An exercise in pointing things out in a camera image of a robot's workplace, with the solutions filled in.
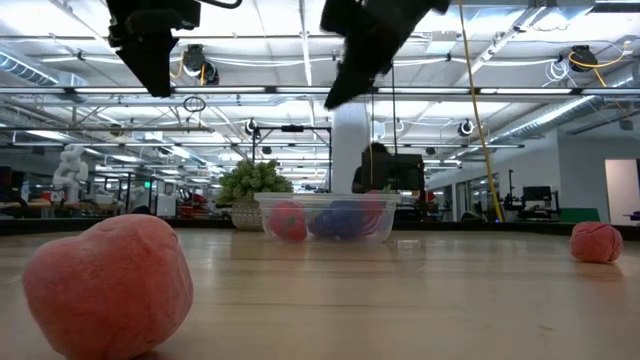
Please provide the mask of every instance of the green plant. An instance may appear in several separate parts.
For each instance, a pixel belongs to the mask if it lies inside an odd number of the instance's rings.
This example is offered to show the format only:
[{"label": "green plant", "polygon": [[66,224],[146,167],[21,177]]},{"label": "green plant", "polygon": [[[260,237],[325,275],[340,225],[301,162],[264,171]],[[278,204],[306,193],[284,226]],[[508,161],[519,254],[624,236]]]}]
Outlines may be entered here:
[{"label": "green plant", "polygon": [[222,192],[218,203],[230,204],[237,200],[252,200],[257,192],[293,192],[291,181],[276,172],[277,162],[253,164],[238,162],[236,168],[220,178]]}]

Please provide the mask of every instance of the stuffed peach toy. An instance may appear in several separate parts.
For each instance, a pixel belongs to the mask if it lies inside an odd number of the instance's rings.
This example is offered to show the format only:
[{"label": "stuffed peach toy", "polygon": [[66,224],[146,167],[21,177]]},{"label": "stuffed peach toy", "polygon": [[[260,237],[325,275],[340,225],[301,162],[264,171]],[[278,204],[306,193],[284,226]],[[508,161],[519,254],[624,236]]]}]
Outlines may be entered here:
[{"label": "stuffed peach toy", "polygon": [[146,215],[105,220],[40,247],[27,264],[31,314],[69,360],[129,360],[167,340],[193,302],[178,238]]},{"label": "stuffed peach toy", "polygon": [[585,222],[576,225],[571,235],[571,255],[594,263],[616,261],[622,252],[622,235],[607,224]]}]

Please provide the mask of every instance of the clear plastic container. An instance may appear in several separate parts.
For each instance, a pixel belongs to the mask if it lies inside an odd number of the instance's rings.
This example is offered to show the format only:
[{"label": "clear plastic container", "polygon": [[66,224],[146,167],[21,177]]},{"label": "clear plastic container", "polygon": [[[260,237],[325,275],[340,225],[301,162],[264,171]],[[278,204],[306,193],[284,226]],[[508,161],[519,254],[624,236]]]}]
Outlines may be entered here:
[{"label": "clear plastic container", "polygon": [[384,242],[401,200],[396,194],[258,193],[264,231],[288,242]]}]

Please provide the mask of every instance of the computer monitor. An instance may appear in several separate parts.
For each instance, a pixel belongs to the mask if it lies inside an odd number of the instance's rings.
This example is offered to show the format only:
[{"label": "computer monitor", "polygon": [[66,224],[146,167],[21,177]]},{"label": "computer monitor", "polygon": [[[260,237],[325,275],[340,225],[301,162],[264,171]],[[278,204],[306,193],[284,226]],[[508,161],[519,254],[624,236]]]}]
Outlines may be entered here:
[{"label": "computer monitor", "polygon": [[525,201],[551,201],[551,186],[525,186],[522,197]]},{"label": "computer monitor", "polygon": [[419,154],[362,153],[362,187],[365,192],[390,186],[393,190],[424,190],[424,163]]}]

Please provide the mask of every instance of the wooden table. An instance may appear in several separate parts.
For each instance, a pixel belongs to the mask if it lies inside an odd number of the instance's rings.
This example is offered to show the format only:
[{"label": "wooden table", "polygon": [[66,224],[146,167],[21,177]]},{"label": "wooden table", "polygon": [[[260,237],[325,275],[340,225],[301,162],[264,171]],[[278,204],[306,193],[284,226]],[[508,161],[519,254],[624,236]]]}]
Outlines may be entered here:
[{"label": "wooden table", "polygon": [[[568,239],[399,232],[397,243],[272,243],[179,231],[196,286],[181,329],[146,360],[637,360],[640,248],[577,263]],[[62,360],[20,273],[61,237],[0,239],[0,358]]]}]

